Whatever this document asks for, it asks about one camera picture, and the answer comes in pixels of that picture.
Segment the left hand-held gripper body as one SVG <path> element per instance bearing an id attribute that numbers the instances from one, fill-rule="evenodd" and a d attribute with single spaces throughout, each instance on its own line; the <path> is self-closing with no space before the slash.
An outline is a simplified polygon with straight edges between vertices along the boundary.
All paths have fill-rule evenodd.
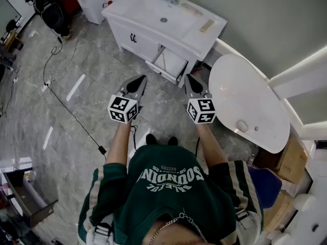
<path id="1" fill-rule="evenodd" d="M 142 106 L 140 105 L 143 93 L 128 92 L 126 88 L 121 88 L 110 98 L 107 110 L 111 120 L 128 124 L 139 114 Z"/>

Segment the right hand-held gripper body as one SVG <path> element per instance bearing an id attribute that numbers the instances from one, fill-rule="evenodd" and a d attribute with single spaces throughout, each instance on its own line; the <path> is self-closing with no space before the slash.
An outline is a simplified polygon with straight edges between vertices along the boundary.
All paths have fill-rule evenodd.
<path id="1" fill-rule="evenodd" d="M 186 94 L 188 104 L 186 105 L 186 113 L 194 124 L 210 124 L 216 117 L 212 95 L 205 93 L 204 95 L 190 93 Z"/>

